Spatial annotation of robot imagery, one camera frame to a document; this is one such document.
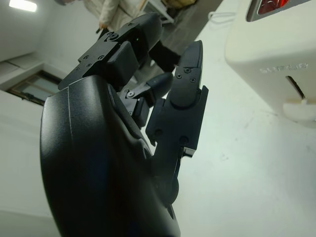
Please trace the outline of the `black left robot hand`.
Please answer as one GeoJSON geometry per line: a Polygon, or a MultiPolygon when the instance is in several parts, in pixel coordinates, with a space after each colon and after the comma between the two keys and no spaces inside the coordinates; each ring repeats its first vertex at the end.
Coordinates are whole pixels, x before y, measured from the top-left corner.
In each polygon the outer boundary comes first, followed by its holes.
{"type": "Polygon", "coordinates": [[[181,159],[197,150],[208,89],[203,46],[175,73],[124,86],[162,32],[156,13],[103,35],[43,106],[40,164],[63,237],[178,237],[181,159]]]}

